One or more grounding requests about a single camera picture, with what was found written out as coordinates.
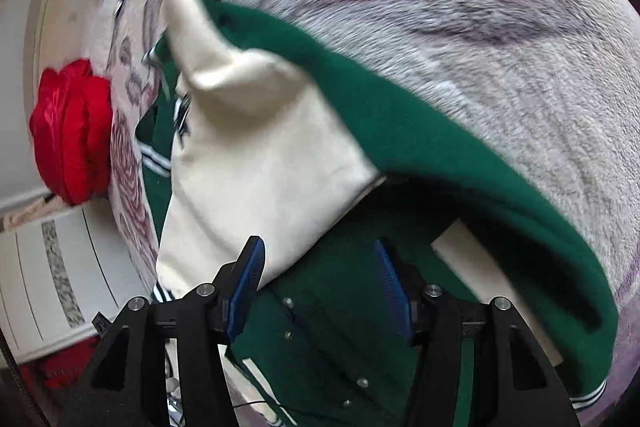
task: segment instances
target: red satin fabric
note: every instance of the red satin fabric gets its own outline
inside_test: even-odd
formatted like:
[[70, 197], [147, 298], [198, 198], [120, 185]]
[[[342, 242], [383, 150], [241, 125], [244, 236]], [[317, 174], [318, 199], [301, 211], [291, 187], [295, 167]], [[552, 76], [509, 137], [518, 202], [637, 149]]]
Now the red satin fabric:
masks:
[[110, 83], [88, 60], [42, 73], [29, 128], [40, 176], [66, 203], [107, 189], [112, 116]]

